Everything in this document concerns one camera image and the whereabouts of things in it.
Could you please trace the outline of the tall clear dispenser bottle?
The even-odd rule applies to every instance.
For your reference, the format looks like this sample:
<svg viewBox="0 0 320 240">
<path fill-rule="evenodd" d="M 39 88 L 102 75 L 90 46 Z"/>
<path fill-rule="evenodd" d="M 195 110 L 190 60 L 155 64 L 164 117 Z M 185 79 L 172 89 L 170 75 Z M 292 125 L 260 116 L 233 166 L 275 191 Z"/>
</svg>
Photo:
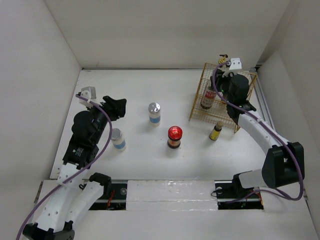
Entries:
<svg viewBox="0 0 320 240">
<path fill-rule="evenodd" d="M 227 54 L 220 54 L 219 56 L 220 56 L 220 58 L 218 60 L 219 65 L 222 65 L 222 66 L 229 66 L 230 65 L 229 61 L 228 61 L 229 56 Z"/>
</svg>

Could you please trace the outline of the dark sauce bottle black cap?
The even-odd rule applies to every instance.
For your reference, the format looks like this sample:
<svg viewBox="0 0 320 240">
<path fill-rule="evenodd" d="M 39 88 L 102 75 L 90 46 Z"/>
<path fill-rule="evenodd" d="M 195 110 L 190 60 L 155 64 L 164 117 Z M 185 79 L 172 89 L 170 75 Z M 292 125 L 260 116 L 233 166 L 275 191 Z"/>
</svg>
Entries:
<svg viewBox="0 0 320 240">
<path fill-rule="evenodd" d="M 205 110 L 210 109 L 214 104 L 215 98 L 216 98 L 216 91 L 212 86 L 212 82 L 209 80 L 205 85 L 205 89 L 200 101 L 200 106 Z"/>
</svg>

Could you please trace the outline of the spice jar silver lid blue label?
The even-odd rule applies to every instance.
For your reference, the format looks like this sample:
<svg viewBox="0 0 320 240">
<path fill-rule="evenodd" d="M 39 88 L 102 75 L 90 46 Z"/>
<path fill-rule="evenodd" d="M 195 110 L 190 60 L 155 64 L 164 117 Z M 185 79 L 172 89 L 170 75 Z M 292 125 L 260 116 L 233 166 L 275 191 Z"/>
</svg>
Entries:
<svg viewBox="0 0 320 240">
<path fill-rule="evenodd" d="M 111 133 L 111 141 L 113 146 L 118 150 L 123 152 L 127 145 L 123 133 L 118 128 L 113 128 Z"/>
</svg>

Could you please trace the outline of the red lid sauce jar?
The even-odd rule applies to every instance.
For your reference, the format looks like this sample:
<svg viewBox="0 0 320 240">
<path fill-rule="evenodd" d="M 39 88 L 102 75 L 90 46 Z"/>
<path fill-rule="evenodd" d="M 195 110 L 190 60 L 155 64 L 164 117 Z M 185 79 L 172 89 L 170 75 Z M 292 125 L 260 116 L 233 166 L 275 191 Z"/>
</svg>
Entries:
<svg viewBox="0 0 320 240">
<path fill-rule="evenodd" d="M 179 126 L 171 126 L 168 129 L 168 140 L 167 145 L 171 149 L 177 149 L 181 145 L 181 138 L 183 136 L 183 130 Z"/>
</svg>

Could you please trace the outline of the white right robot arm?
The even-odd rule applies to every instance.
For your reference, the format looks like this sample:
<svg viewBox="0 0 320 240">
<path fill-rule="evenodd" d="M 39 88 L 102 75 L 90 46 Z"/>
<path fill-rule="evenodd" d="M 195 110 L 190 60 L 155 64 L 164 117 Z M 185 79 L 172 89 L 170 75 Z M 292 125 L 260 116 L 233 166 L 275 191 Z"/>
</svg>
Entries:
<svg viewBox="0 0 320 240">
<path fill-rule="evenodd" d="M 243 197 L 249 189 L 263 187 L 279 190 L 282 186 L 299 183 L 298 198 L 301 198 L 305 177 L 303 146 L 280 136 L 260 117 L 247 99 L 250 86 L 245 76 L 225 75 L 223 70 L 216 68 L 210 81 L 217 95 L 226 103 L 228 116 L 255 140 L 265 154 L 261 169 L 234 175 L 232 193 Z"/>
</svg>

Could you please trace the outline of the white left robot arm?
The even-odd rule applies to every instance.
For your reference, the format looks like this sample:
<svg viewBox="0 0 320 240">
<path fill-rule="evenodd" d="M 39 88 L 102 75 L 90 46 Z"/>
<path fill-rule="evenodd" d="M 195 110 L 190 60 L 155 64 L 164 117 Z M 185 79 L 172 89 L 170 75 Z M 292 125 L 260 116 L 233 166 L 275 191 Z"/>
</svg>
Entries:
<svg viewBox="0 0 320 240">
<path fill-rule="evenodd" d="M 62 159 L 56 187 L 31 210 L 17 239 L 25 236 L 29 240 L 72 240 L 75 225 L 95 201 L 113 195 L 112 179 L 102 173 L 91 175 L 83 188 L 80 185 L 111 141 L 109 135 L 104 147 L 98 148 L 105 127 L 110 128 L 110 134 L 113 132 L 112 122 L 125 116 L 127 100 L 104 96 L 102 102 L 96 102 L 82 93 L 76 97 L 86 110 L 74 116 L 72 136 Z"/>
</svg>

